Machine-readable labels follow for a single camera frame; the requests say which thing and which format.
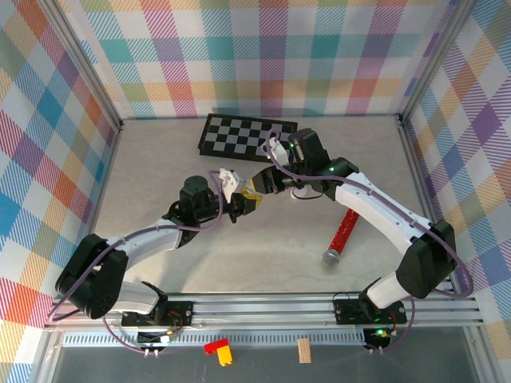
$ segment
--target red tube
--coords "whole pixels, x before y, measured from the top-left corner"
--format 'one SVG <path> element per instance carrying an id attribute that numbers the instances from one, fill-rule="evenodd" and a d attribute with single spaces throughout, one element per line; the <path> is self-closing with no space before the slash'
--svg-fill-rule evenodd
<path id="1" fill-rule="evenodd" d="M 341 222 L 341 226 L 335 233 L 335 237 L 332 240 L 330 245 L 330 249 L 337 251 L 339 254 L 343 251 L 343 248 L 346 246 L 346 242 L 348 242 L 348 238 L 350 238 L 350 234 L 357 223 L 358 213 L 353 210 L 348 210 L 346 215 L 344 216 L 343 221 Z"/>

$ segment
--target checkerboard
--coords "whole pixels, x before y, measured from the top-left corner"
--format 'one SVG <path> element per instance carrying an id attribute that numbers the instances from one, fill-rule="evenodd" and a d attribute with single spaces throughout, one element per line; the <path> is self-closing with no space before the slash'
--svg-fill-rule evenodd
<path id="1" fill-rule="evenodd" d="M 281 133 L 280 142 L 288 155 L 291 155 L 287 138 L 298 130 L 296 122 L 209 114 L 200 138 L 199 154 L 235 160 L 271 162 L 264 154 L 261 145 L 264 144 L 267 133 L 272 129 Z"/>

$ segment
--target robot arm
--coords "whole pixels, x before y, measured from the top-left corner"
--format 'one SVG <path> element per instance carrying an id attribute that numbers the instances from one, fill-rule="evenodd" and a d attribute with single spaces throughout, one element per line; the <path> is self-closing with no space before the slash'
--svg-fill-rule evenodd
<path id="1" fill-rule="evenodd" d="M 331 160 L 311 129 L 291 134 L 289 141 L 295 162 L 287 162 L 287 153 L 273 139 L 270 140 L 272 155 L 285 170 L 305 178 L 313 177 L 313 180 L 289 176 L 274 165 L 252 178 L 255 191 L 276 194 L 288 188 L 311 185 L 317 192 L 358 212 L 389 238 L 403 255 L 394 273 L 374 281 L 359 295 L 361 310 L 368 318 L 378 317 L 383 309 L 410 295 L 425 298 L 454 270 L 455 260 L 439 243 L 414 225 L 428 227 L 455 249 L 454 231 L 447 222 L 441 220 L 432 224 L 379 191 L 350 161 L 344 158 Z M 345 182 L 318 180 L 318 176 L 342 177 Z M 69 300 L 92 319 L 100 318 L 109 311 L 130 311 L 145 315 L 150 322 L 158 322 L 159 315 L 165 315 L 165 294 L 149 283 L 122 282 L 124 274 L 142 259 L 190 242 L 198 231 L 181 230 L 180 227 L 198 228 L 202 223 L 215 219 L 219 215 L 220 199 L 223 213 L 229 214 L 233 223 L 240 215 L 249 214 L 257 208 L 261 197 L 250 195 L 237 174 L 221 169 L 220 178 L 223 180 L 221 195 L 215 195 L 203 177 L 188 178 L 180 190 L 179 200 L 171 205 L 168 213 L 129 241 L 102 239 L 95 234 L 84 237 L 57 280 L 57 292 L 68 293 L 102 251 L 119 243 L 86 276 Z M 387 203 L 375 198 L 375 195 L 386 197 Z M 396 214 L 396 208 L 410 219 Z"/>
<path id="2" fill-rule="evenodd" d="M 175 250 L 189 243 L 202 223 L 219 216 L 220 198 L 223 199 L 223 213 L 228 214 L 233 223 L 240 215 L 254 211 L 259 204 L 261 197 L 249 195 L 243 188 L 245 181 L 235 172 L 221 169 L 220 178 L 223 180 L 221 195 L 213 193 L 203 177 L 186 179 L 179 200 L 171 205 L 167 214 L 138 231 L 130 240 L 103 239 L 96 234 L 84 237 L 59 276 L 56 291 L 68 293 L 101 252 L 119 243 L 86 276 L 69 300 L 92 319 L 120 311 L 154 315 L 155 306 L 166 300 L 164 294 L 149 283 L 123 282 L 125 272 L 156 253 Z M 181 230 L 180 227 L 198 230 Z"/>
<path id="3" fill-rule="evenodd" d="M 379 229 L 403 255 L 398 269 L 383 279 L 371 283 L 360 295 L 360 305 L 369 318 L 408 296 L 425 298 L 456 267 L 456 261 L 436 241 L 419 227 L 427 227 L 455 250 L 454 230 L 444 220 L 432 224 L 391 199 L 375 187 L 366 176 L 344 158 L 331 160 L 317 134 L 303 129 L 289 136 L 295 162 L 281 162 L 276 153 L 280 143 L 270 139 L 268 151 L 284 169 L 300 178 L 290 177 L 276 166 L 264 169 L 252 178 L 257 192 L 280 193 L 288 188 L 311 185 L 317 192 L 359 213 Z M 342 177 L 346 182 L 317 180 L 318 176 Z M 386 203 L 376 195 L 384 197 Z"/>

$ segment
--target plaid wall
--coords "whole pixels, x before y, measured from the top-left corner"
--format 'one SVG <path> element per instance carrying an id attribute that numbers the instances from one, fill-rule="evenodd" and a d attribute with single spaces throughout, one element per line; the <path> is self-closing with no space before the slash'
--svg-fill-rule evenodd
<path id="1" fill-rule="evenodd" d="M 0 2 L 0 382 L 26 381 L 114 128 L 36 0 Z"/>
<path id="2" fill-rule="evenodd" d="M 424 50 L 424 53 L 422 54 L 421 60 L 417 65 L 417 68 L 414 71 L 414 75 L 408 84 L 408 87 L 406 88 L 405 95 L 401 99 L 401 102 L 399 103 L 397 113 L 402 113 L 404 108 L 406 107 L 406 104 L 408 104 L 408 101 L 410 100 L 410 96 L 414 92 L 415 88 L 417 87 L 418 80 L 421 78 L 422 74 L 424 73 L 424 69 L 426 68 L 427 63 L 431 59 L 431 55 L 433 54 L 435 48 L 437 47 L 438 42 L 441 40 L 441 35 L 444 33 L 444 30 L 446 29 L 447 25 L 449 24 L 450 17 L 453 15 L 454 10 L 458 6 L 460 0 L 450 0 L 449 5 L 447 6 L 446 10 L 444 11 L 444 14 L 442 15 L 442 18 L 440 19 L 440 22 L 437 24 L 437 28 L 434 31 L 434 34 L 427 46 L 427 48 Z"/>
<path id="3" fill-rule="evenodd" d="M 511 381 L 511 2 L 479 0 L 412 117 L 415 149 Z"/>
<path id="4" fill-rule="evenodd" d="M 258 116 L 395 113 L 443 10 L 454 8 L 442 0 L 61 6 L 120 112 L 139 118 L 216 108 Z"/>

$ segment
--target yellow block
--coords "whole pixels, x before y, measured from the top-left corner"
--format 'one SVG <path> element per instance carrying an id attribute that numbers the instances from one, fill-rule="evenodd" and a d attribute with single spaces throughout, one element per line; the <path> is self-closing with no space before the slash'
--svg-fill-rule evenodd
<path id="1" fill-rule="evenodd" d="M 228 345 L 220 347 L 216 350 L 216 353 L 218 354 L 218 361 L 220 362 L 220 365 L 225 367 L 226 365 L 232 364 L 231 348 Z"/>
<path id="2" fill-rule="evenodd" d="M 254 184 L 253 184 L 252 180 L 250 180 L 250 182 L 251 182 L 252 188 L 254 188 Z M 255 200 L 255 205 L 256 205 L 255 208 L 258 208 L 259 204 L 263 200 L 263 196 L 261 194 L 251 194 L 250 191 L 248 190 L 248 188 L 243 188 L 243 190 L 241 191 L 241 195 L 243 197 L 245 197 L 246 199 Z"/>

